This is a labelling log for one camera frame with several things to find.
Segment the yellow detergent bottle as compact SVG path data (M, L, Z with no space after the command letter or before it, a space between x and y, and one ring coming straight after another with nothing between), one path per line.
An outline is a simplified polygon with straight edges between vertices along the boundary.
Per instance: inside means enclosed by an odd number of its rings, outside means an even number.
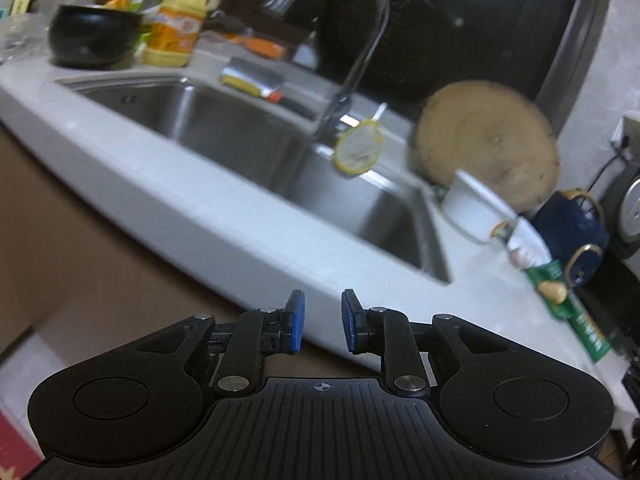
M207 15L220 0L163 0L142 53L146 65L180 68L189 63Z

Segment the orange package on sill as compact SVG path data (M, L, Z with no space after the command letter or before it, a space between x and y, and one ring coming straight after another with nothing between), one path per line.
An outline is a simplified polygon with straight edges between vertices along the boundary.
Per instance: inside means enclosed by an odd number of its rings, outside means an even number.
M241 34L224 34L224 38L237 44L250 52L260 55L263 58L272 58L273 60L282 60L288 54L288 49L276 42L268 39L262 39L252 35Z

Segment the black colander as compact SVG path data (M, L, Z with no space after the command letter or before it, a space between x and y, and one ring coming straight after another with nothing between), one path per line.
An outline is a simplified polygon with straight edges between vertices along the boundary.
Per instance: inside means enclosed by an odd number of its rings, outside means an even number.
M352 68L378 16L375 0L328 0L320 16L322 62L341 75ZM390 0L390 17L361 84L422 99L454 62L464 29L428 0Z

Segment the stainless steel sink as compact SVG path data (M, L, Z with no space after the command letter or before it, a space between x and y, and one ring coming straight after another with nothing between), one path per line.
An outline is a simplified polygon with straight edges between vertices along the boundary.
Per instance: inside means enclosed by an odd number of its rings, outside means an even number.
M301 119L285 119L187 76L66 78L59 84L450 283L424 192L381 166L345 176L331 150L310 140Z

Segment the green plastic snack bag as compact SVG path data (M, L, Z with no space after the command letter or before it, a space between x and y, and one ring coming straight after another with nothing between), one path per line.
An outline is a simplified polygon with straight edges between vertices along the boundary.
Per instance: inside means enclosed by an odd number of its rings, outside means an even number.
M565 281L557 261L524 270L535 292L547 306L552 318L567 322L582 343L593 363L601 361L611 350L602 330Z

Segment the black ceramic bowl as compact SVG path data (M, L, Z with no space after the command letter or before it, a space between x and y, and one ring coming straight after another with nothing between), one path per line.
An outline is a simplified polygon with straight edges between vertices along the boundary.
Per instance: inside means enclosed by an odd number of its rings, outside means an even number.
M108 67L134 52L141 27L134 12L61 4L49 26L49 49L58 65Z

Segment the yellow sponge with scourer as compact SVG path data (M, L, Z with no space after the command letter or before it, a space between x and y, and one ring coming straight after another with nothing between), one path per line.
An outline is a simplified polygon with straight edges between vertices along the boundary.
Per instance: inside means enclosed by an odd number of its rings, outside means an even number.
M230 58L219 80L226 86L264 100L271 99L273 94L277 96L284 85L284 79L273 70L237 56Z

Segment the round wooden cutting board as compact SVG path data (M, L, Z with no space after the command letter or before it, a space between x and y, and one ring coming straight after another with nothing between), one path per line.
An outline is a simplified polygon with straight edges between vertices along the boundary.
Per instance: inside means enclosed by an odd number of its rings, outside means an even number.
M463 170L517 212L539 207L559 179L547 118L521 93L493 81L460 81L436 91L416 123L414 146L427 180L448 188Z

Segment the dark blue rice cooker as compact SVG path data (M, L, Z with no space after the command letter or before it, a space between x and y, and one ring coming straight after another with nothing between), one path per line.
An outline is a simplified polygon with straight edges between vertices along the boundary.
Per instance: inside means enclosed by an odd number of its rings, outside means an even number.
M552 258L561 263L570 286L585 285L596 273L608 247L600 203L584 190L555 191L532 220Z

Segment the black silver appliance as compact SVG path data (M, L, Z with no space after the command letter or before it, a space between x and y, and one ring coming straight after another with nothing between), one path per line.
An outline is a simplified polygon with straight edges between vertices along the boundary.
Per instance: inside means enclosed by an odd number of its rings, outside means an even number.
M632 257L639 249L639 196L639 164L630 162L601 200L605 229L610 234L608 246L620 260Z

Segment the yellow rimmed mesh strainer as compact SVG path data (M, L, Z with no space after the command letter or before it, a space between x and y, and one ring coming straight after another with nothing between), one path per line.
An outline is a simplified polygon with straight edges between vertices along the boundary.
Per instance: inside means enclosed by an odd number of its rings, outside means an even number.
M356 177L372 169L378 162L384 143L381 118L386 108L387 104L381 103L371 117L340 136L332 156L337 170Z

